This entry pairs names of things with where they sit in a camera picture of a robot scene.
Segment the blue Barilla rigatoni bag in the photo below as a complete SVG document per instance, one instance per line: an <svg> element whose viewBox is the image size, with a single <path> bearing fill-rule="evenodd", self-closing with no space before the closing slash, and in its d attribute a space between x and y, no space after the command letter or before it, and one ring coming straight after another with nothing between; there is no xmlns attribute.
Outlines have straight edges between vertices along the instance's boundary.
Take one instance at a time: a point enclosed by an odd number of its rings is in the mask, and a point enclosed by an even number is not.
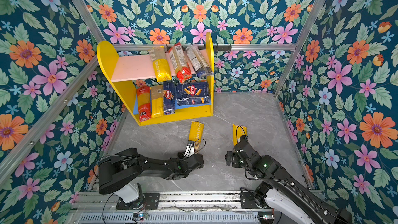
<svg viewBox="0 0 398 224"><path fill-rule="evenodd" d="M208 82L178 84L175 98L179 106L208 104L210 103Z"/></svg>

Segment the yellow spaghetti bag with barcode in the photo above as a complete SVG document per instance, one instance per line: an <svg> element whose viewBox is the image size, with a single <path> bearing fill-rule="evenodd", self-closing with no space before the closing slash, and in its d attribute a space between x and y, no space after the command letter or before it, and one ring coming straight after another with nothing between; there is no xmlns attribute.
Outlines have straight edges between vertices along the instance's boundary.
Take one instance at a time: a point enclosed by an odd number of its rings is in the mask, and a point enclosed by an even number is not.
<svg viewBox="0 0 398 224"><path fill-rule="evenodd" d="M164 114L163 86L157 85L150 88L151 92L151 117L158 118Z"/></svg>

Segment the blue Barilla spaghetti box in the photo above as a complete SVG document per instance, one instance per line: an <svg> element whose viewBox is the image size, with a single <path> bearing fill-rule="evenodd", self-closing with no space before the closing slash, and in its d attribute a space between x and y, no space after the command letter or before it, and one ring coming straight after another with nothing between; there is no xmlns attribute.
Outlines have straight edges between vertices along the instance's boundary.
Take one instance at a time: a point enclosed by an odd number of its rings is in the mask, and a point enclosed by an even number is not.
<svg viewBox="0 0 398 224"><path fill-rule="evenodd" d="M175 114L175 84L174 82L163 83L163 108L164 115Z"/></svg>

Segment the red ended spaghetti bag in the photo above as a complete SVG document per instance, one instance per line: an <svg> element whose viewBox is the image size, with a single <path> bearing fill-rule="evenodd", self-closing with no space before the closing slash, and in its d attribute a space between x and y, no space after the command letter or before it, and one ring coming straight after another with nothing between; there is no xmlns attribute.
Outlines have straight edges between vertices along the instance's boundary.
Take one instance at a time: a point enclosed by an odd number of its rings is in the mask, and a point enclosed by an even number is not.
<svg viewBox="0 0 398 224"><path fill-rule="evenodd" d="M184 84L192 77L191 69L187 64L187 60L181 43L176 43L170 50L169 56L172 62L174 72L181 84Z"/></svg>

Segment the clear blue white spaghetti bag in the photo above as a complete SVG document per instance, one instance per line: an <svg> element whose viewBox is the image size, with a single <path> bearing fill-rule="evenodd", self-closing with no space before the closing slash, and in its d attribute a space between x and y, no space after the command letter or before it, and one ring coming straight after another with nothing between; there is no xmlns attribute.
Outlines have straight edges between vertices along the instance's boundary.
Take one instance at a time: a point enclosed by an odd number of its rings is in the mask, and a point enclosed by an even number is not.
<svg viewBox="0 0 398 224"><path fill-rule="evenodd" d="M186 53L197 77L204 78L213 75L210 65L202 55L197 45L189 45L186 48Z"/></svg>

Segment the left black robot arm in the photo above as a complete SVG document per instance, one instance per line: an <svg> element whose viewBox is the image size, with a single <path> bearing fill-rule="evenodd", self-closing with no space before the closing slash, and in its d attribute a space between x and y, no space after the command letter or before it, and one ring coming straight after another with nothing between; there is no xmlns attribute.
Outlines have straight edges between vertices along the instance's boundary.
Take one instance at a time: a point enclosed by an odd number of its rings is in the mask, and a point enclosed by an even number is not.
<svg viewBox="0 0 398 224"><path fill-rule="evenodd" d="M204 166L202 154L188 158L159 160L140 155L136 148L128 148L114 155L105 156L98 164L98 192L114 194L129 209L140 208L145 196L138 177L158 177L166 180L186 178Z"/></svg>

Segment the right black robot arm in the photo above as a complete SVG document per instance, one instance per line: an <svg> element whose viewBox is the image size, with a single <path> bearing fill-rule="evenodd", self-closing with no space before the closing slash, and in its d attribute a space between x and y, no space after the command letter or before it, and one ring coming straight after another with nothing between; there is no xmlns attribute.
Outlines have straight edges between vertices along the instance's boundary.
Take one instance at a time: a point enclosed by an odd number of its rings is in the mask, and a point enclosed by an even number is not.
<svg viewBox="0 0 398 224"><path fill-rule="evenodd" d="M226 165L244 169L248 180L261 180L254 191L259 207L281 212L296 224L352 224L352 215L336 209L301 185L269 155L260 155L243 135L225 155Z"/></svg>

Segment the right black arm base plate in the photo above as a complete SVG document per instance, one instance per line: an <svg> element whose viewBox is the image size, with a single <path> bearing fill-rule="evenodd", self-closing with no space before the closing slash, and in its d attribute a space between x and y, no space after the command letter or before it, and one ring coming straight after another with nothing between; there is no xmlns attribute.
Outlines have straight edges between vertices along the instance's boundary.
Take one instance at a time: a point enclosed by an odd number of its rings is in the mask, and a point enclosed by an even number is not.
<svg viewBox="0 0 398 224"><path fill-rule="evenodd" d="M265 209L268 207L264 200L258 200L254 193L244 189L240 191L240 205L242 209Z"/></svg>

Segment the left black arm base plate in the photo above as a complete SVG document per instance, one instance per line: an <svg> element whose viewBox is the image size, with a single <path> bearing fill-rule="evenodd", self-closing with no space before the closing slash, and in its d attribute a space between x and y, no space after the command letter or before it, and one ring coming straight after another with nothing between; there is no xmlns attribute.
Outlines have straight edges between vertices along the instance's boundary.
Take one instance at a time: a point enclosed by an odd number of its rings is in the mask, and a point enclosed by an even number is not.
<svg viewBox="0 0 398 224"><path fill-rule="evenodd" d="M156 210L158 209L160 202L159 193L143 193L138 199L131 203L125 203L121 198L119 198L116 205L117 210Z"/></svg>

